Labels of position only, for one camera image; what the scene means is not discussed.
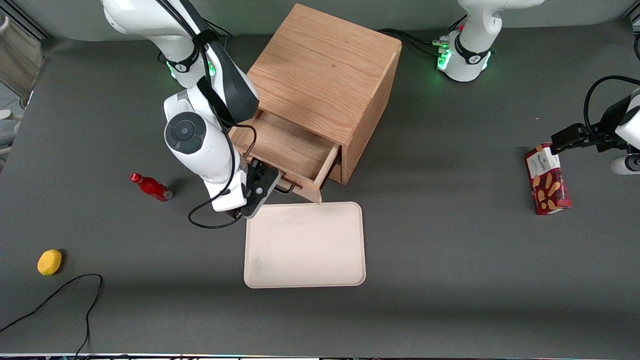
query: red bottle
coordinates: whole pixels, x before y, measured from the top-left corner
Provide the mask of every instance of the red bottle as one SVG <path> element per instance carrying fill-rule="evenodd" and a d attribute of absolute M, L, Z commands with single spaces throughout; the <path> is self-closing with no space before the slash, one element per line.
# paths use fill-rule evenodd
<path fill-rule="evenodd" d="M 153 177 L 142 176 L 137 172 L 131 174 L 131 181 L 138 184 L 143 193 L 149 194 L 161 202 L 167 202 L 173 198 L 171 190 L 158 183 Z"/>

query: red cookie box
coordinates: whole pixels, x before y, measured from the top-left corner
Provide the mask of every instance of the red cookie box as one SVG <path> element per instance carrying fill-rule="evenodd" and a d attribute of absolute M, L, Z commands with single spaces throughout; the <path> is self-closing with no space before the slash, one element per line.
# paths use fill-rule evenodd
<path fill-rule="evenodd" d="M 550 146 L 551 143 L 538 145 L 524 158 L 538 215 L 551 215 L 571 207 L 560 159 L 551 153 Z"/>

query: black cord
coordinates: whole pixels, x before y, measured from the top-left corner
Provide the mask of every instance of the black cord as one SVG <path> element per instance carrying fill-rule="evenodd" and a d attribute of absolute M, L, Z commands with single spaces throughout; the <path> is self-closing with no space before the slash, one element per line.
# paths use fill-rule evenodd
<path fill-rule="evenodd" d="M 200 54 L 202 55 L 203 59 L 207 58 L 206 52 L 204 50 L 204 48 L 200 49 Z M 211 75 L 209 75 L 209 66 L 207 64 L 206 61 L 203 61 L 205 64 L 205 77 L 207 79 L 207 84 L 209 84 L 209 86 L 211 86 Z M 218 119 L 218 123 L 220 124 L 220 128 L 222 129 L 222 133 L 225 135 L 225 138 L 227 139 L 227 144 L 229 145 L 229 152 L 231 153 L 231 174 L 229 175 L 229 180 L 227 181 L 226 185 L 224 188 L 222 188 L 222 190 L 220 190 L 220 192 L 215 195 L 214 197 L 212 197 L 211 199 L 201 203 L 200 205 L 196 206 L 195 208 L 193 208 L 190 212 L 189 215 L 187 215 L 187 219 L 189 220 L 189 222 L 191 222 L 193 225 L 197 226 L 197 227 L 201 227 L 202 229 L 222 229 L 224 227 L 227 226 L 231 226 L 233 224 L 235 224 L 238 220 L 240 220 L 240 218 L 242 217 L 241 215 L 236 216 L 232 221 L 226 223 L 226 224 L 222 224 L 222 225 L 204 225 L 204 224 L 200 224 L 199 222 L 196 222 L 195 220 L 193 220 L 191 217 L 193 216 L 193 214 L 202 209 L 204 206 L 209 205 L 210 203 L 214 202 L 217 198 L 219 198 L 220 196 L 222 196 L 222 194 L 229 189 L 229 186 L 231 185 L 231 181 L 234 178 L 234 171 L 236 169 L 236 156 L 235 156 L 235 152 L 234 152 L 234 145 L 231 142 L 231 139 L 229 138 L 229 134 L 225 131 L 225 126 L 222 124 L 222 121 L 220 119 L 220 117 L 218 116 L 218 114 L 216 113 L 216 110 L 209 105 L 211 111 L 213 111 L 214 116 L 216 117 L 216 119 Z"/>
<path fill-rule="evenodd" d="M 584 108 L 582 110 L 582 113 L 584 115 L 584 124 L 587 126 L 587 129 L 589 129 L 589 132 L 593 136 L 596 137 L 596 141 L 598 143 L 601 143 L 601 144 L 604 144 L 605 141 L 602 139 L 600 133 L 596 133 L 595 131 L 593 131 L 593 128 L 592 128 L 592 125 L 591 125 L 591 121 L 589 121 L 589 102 L 591 101 L 591 96 L 593 95 L 593 91 L 596 90 L 596 87 L 598 87 L 598 85 L 602 84 L 603 82 L 605 82 L 607 80 L 626 81 L 627 83 L 631 83 L 631 84 L 635 84 L 635 85 L 640 86 L 640 80 L 637 80 L 637 79 L 634 79 L 634 78 L 629 78 L 629 77 L 622 76 L 622 75 L 605 76 L 604 78 L 599 79 L 598 81 L 593 83 L 593 85 L 591 85 L 591 87 L 587 91 L 587 96 L 584 98 Z"/>
<path fill-rule="evenodd" d="M 165 62 L 165 61 L 166 61 L 166 58 L 164 58 L 164 61 L 163 61 L 163 60 L 161 59 L 161 57 L 163 57 L 163 58 L 164 58 L 164 54 L 162 53 L 162 51 L 160 51 L 160 52 L 158 53 L 157 60 L 158 60 L 158 62 L 159 62 L 159 63 L 161 63 L 161 64 L 165 64 L 165 65 L 166 65 L 166 62 Z"/>
<path fill-rule="evenodd" d="M 467 18 L 467 14 L 465 14 L 465 16 L 461 17 L 458 21 L 454 22 L 453 24 L 451 24 L 451 26 L 449 26 L 449 30 L 453 30 L 456 28 L 456 26 L 458 26 L 459 23 L 462 22 L 462 20 Z"/>
<path fill-rule="evenodd" d="M 211 21 L 209 21 L 209 20 L 207 20 L 207 19 L 204 19 L 204 21 L 209 25 L 209 27 L 213 26 L 214 28 L 218 28 L 218 29 L 220 29 L 220 30 L 224 31 L 227 35 L 229 35 L 229 37 L 234 37 L 234 36 L 233 36 L 233 35 L 231 35 L 231 33 L 230 33 L 230 32 L 228 32 L 225 28 L 222 28 L 221 26 L 215 25 L 213 22 L 211 22 Z"/>
<path fill-rule="evenodd" d="M 184 31 L 186 31 L 187 34 L 192 39 L 196 36 L 196 34 L 193 31 L 193 29 L 191 29 L 189 24 L 187 24 L 187 22 L 184 20 L 182 15 L 173 7 L 173 5 L 171 5 L 171 3 L 169 3 L 167 0 L 156 0 L 156 2 L 158 4 L 160 4 L 178 22 L 178 24 L 180 24 L 180 26 L 182 26 L 182 28 L 184 28 Z M 203 59 L 202 63 L 204 65 L 204 76 L 205 76 L 205 79 L 207 80 L 207 84 L 209 84 L 209 86 L 211 86 L 211 75 L 209 74 L 209 64 L 208 64 L 208 61 L 206 61 L 207 54 L 206 54 L 206 50 L 205 50 L 204 45 L 199 49 L 199 51 L 200 51 L 200 56 Z M 227 227 L 227 226 L 235 224 L 242 216 L 238 215 L 235 219 L 233 219 L 233 221 L 231 221 L 231 222 L 229 222 L 227 224 L 223 224 L 223 225 L 203 225 L 203 224 L 200 224 L 198 222 L 195 222 L 191 218 L 193 213 L 195 213 L 199 209 L 202 209 L 204 206 L 214 202 L 217 198 L 222 196 L 222 194 L 225 193 L 225 191 L 227 189 L 229 189 L 229 186 L 231 185 L 231 181 L 234 178 L 234 170 L 236 169 L 236 157 L 235 157 L 235 154 L 234 154 L 234 145 L 232 144 L 231 139 L 229 138 L 229 135 L 225 131 L 225 126 L 222 124 L 222 121 L 220 120 L 220 117 L 216 113 L 216 110 L 211 106 L 211 104 L 209 105 L 209 107 L 210 107 L 211 111 L 213 111 L 213 114 L 216 117 L 216 119 L 218 119 L 218 123 L 220 124 L 220 128 L 222 129 L 222 133 L 225 135 L 225 138 L 227 139 L 227 144 L 229 145 L 229 152 L 231 153 L 231 174 L 229 175 L 229 180 L 227 181 L 225 187 L 222 188 L 222 190 L 220 190 L 220 192 L 217 195 L 215 195 L 214 197 L 212 197 L 211 199 L 209 199 L 209 200 L 201 203 L 200 205 L 196 206 L 195 208 L 193 208 L 189 212 L 189 215 L 187 215 L 187 219 L 193 225 L 195 225 L 197 227 L 201 227 L 203 229 L 221 229 L 223 227 Z"/>
<path fill-rule="evenodd" d="M 413 46 L 414 48 L 416 48 L 418 51 L 420 51 L 423 54 L 427 54 L 427 55 L 437 55 L 436 53 L 431 53 L 429 51 L 424 50 L 423 48 L 419 47 L 416 43 L 421 44 L 421 45 L 431 45 L 430 41 L 427 40 L 423 40 L 421 38 L 417 38 L 409 33 L 406 33 L 404 31 L 401 30 L 397 30 L 397 29 L 380 29 L 378 30 L 379 33 L 389 33 L 389 34 L 395 34 L 395 35 L 399 35 L 401 37 L 401 40 L 407 40 L 407 42 L 409 43 L 409 45 Z"/>
<path fill-rule="evenodd" d="M 640 41 L 640 34 L 636 35 L 634 39 L 634 53 L 636 54 L 636 58 L 640 60 L 640 53 L 638 52 L 638 41 Z"/>
<path fill-rule="evenodd" d="M 23 315 L 21 317 L 19 317 L 18 319 L 12 321 L 9 325 L 3 327 L 2 329 L 0 329 L 0 332 L 3 332 L 7 329 L 9 329 L 11 326 L 14 326 L 15 324 L 19 323 L 20 321 L 28 318 L 29 316 L 35 314 L 38 310 L 40 310 L 41 307 L 44 306 L 44 304 L 46 304 L 49 300 L 51 300 L 51 298 L 53 298 L 54 296 L 56 296 L 62 289 L 64 289 L 67 285 L 69 285 L 70 283 L 85 277 L 85 276 L 97 276 L 100 279 L 100 284 L 98 284 L 98 291 L 95 294 L 95 299 L 93 300 L 91 306 L 89 307 L 89 310 L 87 310 L 86 315 L 84 316 L 84 320 L 86 322 L 86 334 L 84 335 L 84 341 L 82 342 L 82 345 L 80 345 L 80 347 L 78 348 L 78 351 L 76 351 L 76 358 L 78 357 L 78 354 L 80 353 L 80 350 L 82 350 L 82 348 L 86 345 L 86 342 L 89 341 L 89 314 L 91 313 L 91 310 L 93 310 L 93 307 L 96 305 L 96 303 L 98 303 L 98 298 L 100 297 L 100 293 L 102 293 L 102 288 L 104 287 L 104 279 L 102 278 L 102 275 L 100 274 L 83 274 L 83 275 L 78 275 L 75 278 L 67 281 L 64 283 L 64 285 L 60 286 L 56 291 L 53 292 L 53 294 L 49 295 L 49 297 L 47 297 L 40 305 L 38 305 L 38 307 L 35 308 L 35 310 L 33 310 L 32 312 Z"/>

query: wooden cabinet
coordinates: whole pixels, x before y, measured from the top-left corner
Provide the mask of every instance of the wooden cabinet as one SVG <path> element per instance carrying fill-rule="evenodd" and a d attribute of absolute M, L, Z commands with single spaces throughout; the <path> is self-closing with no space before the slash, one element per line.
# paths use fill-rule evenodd
<path fill-rule="evenodd" d="M 282 172 L 280 186 L 320 203 L 327 177 L 346 184 L 396 74 L 400 40 L 296 4 L 248 72 L 260 96 L 245 122 L 250 157 Z M 230 132 L 244 153 L 250 129 Z"/>

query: open drawer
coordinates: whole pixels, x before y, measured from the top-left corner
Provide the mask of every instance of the open drawer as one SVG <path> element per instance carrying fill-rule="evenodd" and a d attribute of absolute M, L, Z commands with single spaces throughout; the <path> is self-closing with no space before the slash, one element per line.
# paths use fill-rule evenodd
<path fill-rule="evenodd" d="M 321 203 L 320 190 L 336 162 L 340 145 L 265 111 L 258 111 L 245 124 L 255 127 L 258 133 L 248 158 L 257 158 L 279 169 L 282 174 L 279 187 L 289 189 L 293 185 L 294 193 Z M 234 127 L 230 137 L 236 149 L 244 154 L 253 140 L 253 131 Z"/>

